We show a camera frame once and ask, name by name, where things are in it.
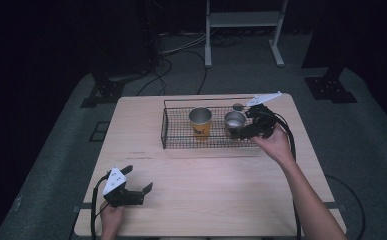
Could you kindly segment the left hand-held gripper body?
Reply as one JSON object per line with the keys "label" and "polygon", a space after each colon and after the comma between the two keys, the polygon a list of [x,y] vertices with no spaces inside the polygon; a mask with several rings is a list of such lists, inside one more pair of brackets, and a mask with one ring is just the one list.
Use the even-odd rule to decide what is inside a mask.
{"label": "left hand-held gripper body", "polygon": [[145,194],[142,191],[127,190],[127,177],[120,170],[117,167],[110,170],[103,189],[105,200],[113,207],[142,205]]}

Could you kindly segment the person's right hand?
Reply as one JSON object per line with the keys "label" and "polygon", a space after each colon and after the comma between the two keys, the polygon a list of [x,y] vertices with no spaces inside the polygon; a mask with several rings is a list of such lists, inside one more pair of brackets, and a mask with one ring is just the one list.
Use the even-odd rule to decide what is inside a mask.
{"label": "person's right hand", "polygon": [[279,124],[275,125],[269,138],[255,136],[251,141],[282,167],[294,162],[287,134]]}

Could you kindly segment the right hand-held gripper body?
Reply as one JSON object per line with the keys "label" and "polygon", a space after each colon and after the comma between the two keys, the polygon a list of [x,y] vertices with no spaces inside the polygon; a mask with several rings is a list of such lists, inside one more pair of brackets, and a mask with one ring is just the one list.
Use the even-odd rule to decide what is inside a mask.
{"label": "right hand-held gripper body", "polygon": [[280,91],[276,93],[255,95],[246,103],[246,106],[248,107],[248,110],[245,112],[246,117],[252,119],[251,126],[262,138],[269,138],[273,134],[274,126],[277,123],[275,113],[271,111],[265,103],[281,95],[282,93]]}

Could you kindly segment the person's left hand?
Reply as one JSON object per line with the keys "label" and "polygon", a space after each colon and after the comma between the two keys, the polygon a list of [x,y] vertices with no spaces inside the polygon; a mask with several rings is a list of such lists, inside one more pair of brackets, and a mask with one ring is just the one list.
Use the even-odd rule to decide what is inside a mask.
{"label": "person's left hand", "polygon": [[124,210],[124,206],[113,207],[107,201],[101,204],[102,234],[118,234],[123,222]]}

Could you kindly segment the steel cup with wooden base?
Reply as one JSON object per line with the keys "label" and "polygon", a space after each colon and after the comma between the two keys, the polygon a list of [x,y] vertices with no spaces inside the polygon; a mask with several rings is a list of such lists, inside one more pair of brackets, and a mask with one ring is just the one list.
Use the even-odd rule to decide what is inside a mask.
{"label": "steel cup with wooden base", "polygon": [[246,117],[239,111],[228,112],[224,117],[225,133],[228,137],[236,139],[238,131],[245,125]]}

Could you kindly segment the black wire basket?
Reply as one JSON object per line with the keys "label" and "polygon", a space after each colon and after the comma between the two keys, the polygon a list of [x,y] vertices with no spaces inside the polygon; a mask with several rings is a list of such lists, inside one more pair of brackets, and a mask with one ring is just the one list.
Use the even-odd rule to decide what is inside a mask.
{"label": "black wire basket", "polygon": [[[164,149],[188,148],[236,148],[253,147],[249,140],[231,139],[225,133],[224,117],[234,111],[232,106],[241,103],[248,110],[247,97],[237,98],[202,98],[202,99],[169,99],[164,100],[161,142]],[[198,107],[208,108],[212,112],[210,136],[199,140],[193,135],[188,115]]]}

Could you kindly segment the black stand with square base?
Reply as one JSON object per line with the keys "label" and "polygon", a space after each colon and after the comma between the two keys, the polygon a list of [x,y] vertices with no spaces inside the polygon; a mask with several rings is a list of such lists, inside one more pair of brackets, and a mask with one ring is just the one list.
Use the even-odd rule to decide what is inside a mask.
{"label": "black stand with square base", "polygon": [[340,81],[345,69],[345,52],[340,34],[339,10],[335,0],[322,0],[313,36],[303,68],[326,67],[322,76],[306,77],[305,82],[316,100],[331,100],[334,104],[356,103],[354,95]]}

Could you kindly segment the white metal stand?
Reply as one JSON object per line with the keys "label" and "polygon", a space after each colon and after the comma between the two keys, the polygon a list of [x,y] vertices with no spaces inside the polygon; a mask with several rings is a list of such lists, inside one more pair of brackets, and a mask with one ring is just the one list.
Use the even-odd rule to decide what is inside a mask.
{"label": "white metal stand", "polygon": [[274,27],[275,33],[269,40],[269,46],[276,65],[285,63],[278,48],[286,9],[289,0],[283,0],[279,11],[264,12],[212,12],[211,0],[206,0],[204,65],[212,66],[211,30],[213,28]]}

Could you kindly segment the yellow cup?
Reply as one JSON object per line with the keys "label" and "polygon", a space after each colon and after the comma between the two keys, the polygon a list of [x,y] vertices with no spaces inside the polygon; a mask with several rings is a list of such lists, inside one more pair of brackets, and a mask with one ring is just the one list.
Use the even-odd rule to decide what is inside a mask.
{"label": "yellow cup", "polygon": [[199,140],[206,140],[210,136],[212,112],[208,108],[198,107],[188,115],[193,135]]}

